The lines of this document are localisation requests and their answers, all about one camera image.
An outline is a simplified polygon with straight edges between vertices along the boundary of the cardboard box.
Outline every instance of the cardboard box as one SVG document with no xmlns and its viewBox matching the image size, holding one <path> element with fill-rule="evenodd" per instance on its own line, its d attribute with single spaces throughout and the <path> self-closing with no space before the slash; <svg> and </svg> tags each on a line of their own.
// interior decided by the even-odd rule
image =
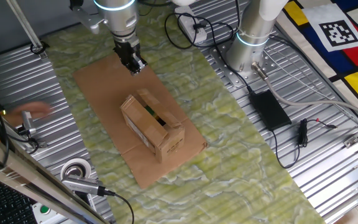
<svg viewBox="0 0 358 224">
<path fill-rule="evenodd" d="M 159 162 L 185 143 L 185 127 L 148 90 L 129 95 L 121 111 L 128 127 L 140 137 Z"/>
</svg>

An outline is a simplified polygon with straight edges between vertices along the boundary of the gray cable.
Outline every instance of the gray cable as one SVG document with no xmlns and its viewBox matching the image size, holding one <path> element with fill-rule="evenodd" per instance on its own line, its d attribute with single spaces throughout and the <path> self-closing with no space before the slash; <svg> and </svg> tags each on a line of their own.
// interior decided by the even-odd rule
<svg viewBox="0 0 358 224">
<path fill-rule="evenodd" d="M 268 88 L 270 89 L 270 91 L 273 93 L 273 95 L 275 95 L 275 97 L 278 98 L 278 100 L 280 100 L 282 103 L 285 103 L 287 105 L 292 105 L 292 106 L 309 106 L 309 105 L 321 105 L 321 104 L 332 104 L 332 105 L 341 105 L 341 106 L 345 106 L 347 108 L 353 109 L 354 111 L 358 112 L 358 108 L 350 105 L 348 103 L 344 103 L 344 102 L 340 102 L 340 101 L 335 101 L 335 100 L 319 100 L 319 101 L 312 101 L 312 102 L 301 102 L 301 103 L 296 103 L 296 102 L 291 102 L 288 101 L 284 98 L 282 98 L 273 88 L 272 84 L 270 83 L 269 79 L 267 78 L 265 80 Z"/>
</svg>

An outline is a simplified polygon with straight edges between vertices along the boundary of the metal rod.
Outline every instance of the metal rod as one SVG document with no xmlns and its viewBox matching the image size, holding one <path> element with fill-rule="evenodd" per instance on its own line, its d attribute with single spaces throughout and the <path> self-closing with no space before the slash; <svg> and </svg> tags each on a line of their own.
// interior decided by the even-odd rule
<svg viewBox="0 0 358 224">
<path fill-rule="evenodd" d="M 25 15 L 23 14 L 22 9 L 20 8 L 19 4 L 16 0 L 6 0 L 8 5 L 11 7 L 13 13 L 17 17 L 17 20 L 19 20 L 20 24 L 22 25 L 25 33 L 27 36 L 29 36 L 30 41 L 35 47 L 35 51 L 39 51 L 42 49 L 42 44 L 40 39 L 37 37 L 37 34 L 35 34 L 34 30 L 31 28 L 31 25 Z M 41 59 L 47 58 L 47 54 L 45 52 L 42 52 L 40 54 Z"/>
<path fill-rule="evenodd" d="M 35 159 L 19 147 L 15 149 L 9 151 L 7 167 L 0 170 L 0 182 L 77 223 L 107 223 Z M 4 146 L 0 143 L 0 162 L 3 158 Z"/>
</svg>

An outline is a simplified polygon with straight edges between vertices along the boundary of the marbled green mat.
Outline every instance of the marbled green mat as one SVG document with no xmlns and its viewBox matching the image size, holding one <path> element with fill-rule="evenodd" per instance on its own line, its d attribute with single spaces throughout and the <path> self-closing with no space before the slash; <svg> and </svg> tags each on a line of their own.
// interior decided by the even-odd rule
<svg viewBox="0 0 358 224">
<path fill-rule="evenodd" d="M 44 40 L 105 186 L 129 199 L 136 223 L 323 223 L 202 53 L 170 45 L 163 30 L 169 12 L 155 8 L 140 18 L 142 55 L 209 148 L 145 190 L 136 184 L 71 75 L 112 53 L 109 31 L 102 27 L 101 34 L 93 35 L 75 26 Z M 174 41 L 185 45 L 176 21 L 169 24 Z M 109 203 L 118 223 L 130 223 L 126 204 L 115 198 Z"/>
</svg>

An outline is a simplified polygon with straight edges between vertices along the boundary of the colorful rug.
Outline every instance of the colorful rug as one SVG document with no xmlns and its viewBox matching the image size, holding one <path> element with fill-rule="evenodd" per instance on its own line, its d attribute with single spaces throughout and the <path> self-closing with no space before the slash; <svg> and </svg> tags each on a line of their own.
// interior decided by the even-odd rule
<svg viewBox="0 0 358 224">
<path fill-rule="evenodd" d="M 358 106 L 358 47 L 328 52 L 302 9 L 335 3 L 358 31 L 358 0 L 292 0 L 277 21 L 338 90 Z"/>
</svg>

